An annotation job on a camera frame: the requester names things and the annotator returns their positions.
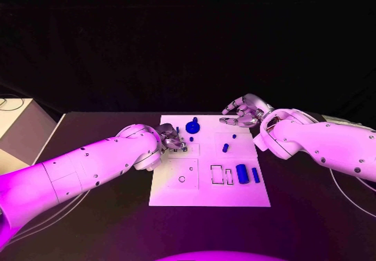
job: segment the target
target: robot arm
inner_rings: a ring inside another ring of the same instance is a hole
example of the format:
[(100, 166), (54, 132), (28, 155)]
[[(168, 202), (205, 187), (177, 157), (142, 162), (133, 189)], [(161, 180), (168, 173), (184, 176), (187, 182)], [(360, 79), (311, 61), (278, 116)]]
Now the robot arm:
[(253, 142), (262, 151), (269, 149), (280, 159), (303, 151), (321, 166), (376, 182), (376, 131), (316, 122), (295, 109), (275, 110), (252, 94), (236, 99), (221, 113), (237, 106), (240, 117), (221, 118), (220, 122), (240, 127), (254, 127), (260, 123)]
[(48, 208), (122, 175), (151, 171), (165, 149), (184, 148), (169, 124), (131, 125), (106, 138), (0, 176), (0, 249), (25, 223)]

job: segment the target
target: black background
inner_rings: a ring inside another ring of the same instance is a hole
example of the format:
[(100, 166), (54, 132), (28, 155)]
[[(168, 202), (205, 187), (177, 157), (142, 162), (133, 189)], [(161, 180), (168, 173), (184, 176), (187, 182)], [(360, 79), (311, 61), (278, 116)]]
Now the black background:
[(374, 4), (0, 5), (1, 93), (69, 111), (221, 111), (246, 93), (376, 127)]

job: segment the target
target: white cable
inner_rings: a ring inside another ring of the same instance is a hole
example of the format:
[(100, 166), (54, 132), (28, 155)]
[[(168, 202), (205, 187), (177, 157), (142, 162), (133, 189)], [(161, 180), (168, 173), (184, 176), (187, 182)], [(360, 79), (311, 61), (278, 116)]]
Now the white cable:
[(79, 205), (80, 201), (83, 200), (83, 198), (86, 197), (87, 195), (87, 192), (86, 194), (83, 195), (82, 199), (77, 201), (77, 203), (74, 204), (74, 206), (72, 207), (72, 209), (66, 212), (66, 214), (63, 214), (63, 216), (48, 225), (46, 225), (44, 227), (41, 227), (38, 230), (35, 230), (34, 232), (25, 234), (24, 236), (21, 236), (20, 238), (15, 238), (12, 239), (8, 243), (7, 243), (7, 246), (14, 243), (15, 241), (18, 241), (20, 239), (25, 238), (27, 236), (30, 236), (31, 234), (35, 234), (35, 232), (41, 231), (43, 229), (46, 229), (48, 226), (51, 226), (69, 213), (70, 211), (76, 208), (76, 206)]
[(337, 188), (338, 188), (339, 192), (342, 193), (344, 197), (348, 199), (348, 201), (354, 204), (354, 206), (355, 206), (361, 211), (364, 211), (368, 215), (371, 215), (371, 216), (376, 218), (376, 215), (373, 215), (370, 212), (367, 212), (367, 211), (350, 200), (348, 196), (344, 194), (344, 192), (342, 192), (342, 190), (341, 190), (341, 188), (339, 188), (339, 186), (338, 186), (337, 180), (335, 180), (335, 178), (334, 178), (332, 171), (331, 171), (331, 169), (328, 169), (328, 170), (329, 170), (329, 172), (331, 172), (331, 177), (332, 177), (334, 183), (335, 183), (335, 185), (337, 185)]
[(53, 219), (53, 218), (64, 211), (64, 209), (74, 203), (74, 201), (77, 200), (77, 198), (80, 197), (82, 194), (83, 194), (83, 193), (80, 193), (80, 194), (74, 197), (74, 199), (70, 201), (70, 203), (60, 209), (59, 212), (54, 213), (53, 216), (50, 216), (43, 222), (40, 222), (38, 224), (35, 224), (33, 227), (30, 227), (30, 228), (28, 228), (27, 230), (24, 230), (21, 233), (15, 234), (14, 237), (12, 237), (12, 239), (14, 239), (15, 237), (18, 237), (21, 234), (24, 234), (25, 232), (28, 232), (31, 229), (34, 229), (35, 227), (38, 227), (40, 225), (43, 225), (50, 219)]
[(357, 178), (357, 179), (358, 179), (358, 181), (364, 184), (364, 186), (376, 192), (376, 189), (371, 188), (371, 187), (363, 182), (363, 180), (361, 180), (360, 178)]

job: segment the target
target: blue object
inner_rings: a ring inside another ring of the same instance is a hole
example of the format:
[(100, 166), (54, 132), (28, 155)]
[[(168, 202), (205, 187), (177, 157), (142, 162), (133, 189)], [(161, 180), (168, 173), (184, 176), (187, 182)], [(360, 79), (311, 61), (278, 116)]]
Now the blue object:
[(240, 184), (249, 183), (249, 178), (247, 178), (244, 164), (236, 165), (236, 172), (237, 172), (239, 183)]
[(253, 173), (253, 178), (254, 178), (254, 183), (260, 182), (260, 179), (257, 178), (257, 173), (256, 173), (256, 168), (252, 168), (252, 173)]
[(221, 151), (227, 152), (227, 148), (229, 148), (229, 145), (224, 143)]
[(193, 118), (193, 121), (185, 124), (185, 132), (190, 134), (197, 133), (200, 130), (200, 125), (197, 124), (197, 118)]

